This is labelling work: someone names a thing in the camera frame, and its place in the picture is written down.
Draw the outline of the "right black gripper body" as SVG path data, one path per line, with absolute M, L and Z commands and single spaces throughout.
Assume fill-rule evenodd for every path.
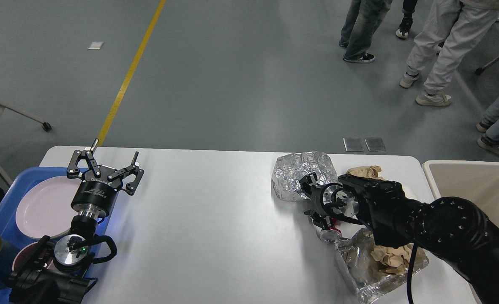
M 339 183 L 328 183 L 324 185 L 311 185 L 310 199 L 313 209 L 321 216 L 343 215 L 342 202 L 337 202 L 338 192 L 343 190 Z

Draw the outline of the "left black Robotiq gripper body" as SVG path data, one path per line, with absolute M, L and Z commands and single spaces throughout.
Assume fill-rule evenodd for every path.
M 98 217 L 108 217 L 112 213 L 120 189 L 119 179 L 110 182 L 93 177 L 83 180 L 72 199 L 71 207 L 79 212 L 85 205 L 91 204 L 99 209 Z

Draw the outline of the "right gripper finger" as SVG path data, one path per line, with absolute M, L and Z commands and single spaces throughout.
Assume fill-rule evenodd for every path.
M 321 188 L 316 172 L 305 175 L 298 181 L 298 183 L 300 184 L 298 195 L 306 199 L 314 198 L 318 193 L 318 190 Z
M 335 230 L 338 231 L 338 220 L 331 216 L 322 216 L 315 210 L 306 210 L 303 212 L 308 217 L 309 222 L 321 230 Z

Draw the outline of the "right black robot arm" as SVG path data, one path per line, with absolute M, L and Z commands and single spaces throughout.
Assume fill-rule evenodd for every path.
M 320 185 L 311 173 L 299 183 L 317 225 L 328 229 L 328 219 L 365 225 L 378 246 L 423 248 L 470 283 L 483 304 L 499 304 L 499 227 L 473 202 L 443 197 L 424 204 L 407 198 L 396 181 L 350 174 Z

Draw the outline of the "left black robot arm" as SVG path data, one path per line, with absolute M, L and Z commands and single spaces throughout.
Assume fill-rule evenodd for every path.
M 79 179 L 71 202 L 76 211 L 65 235 L 55 241 L 43 236 L 30 256 L 8 277 L 8 300 L 13 304 L 79 304 L 98 279 L 87 277 L 94 264 L 106 263 L 117 254 L 110 236 L 96 230 L 112 213 L 117 196 L 134 195 L 145 173 L 135 152 L 131 163 L 121 169 L 98 164 L 95 139 L 89 148 L 75 150 L 66 168 L 68 179 Z

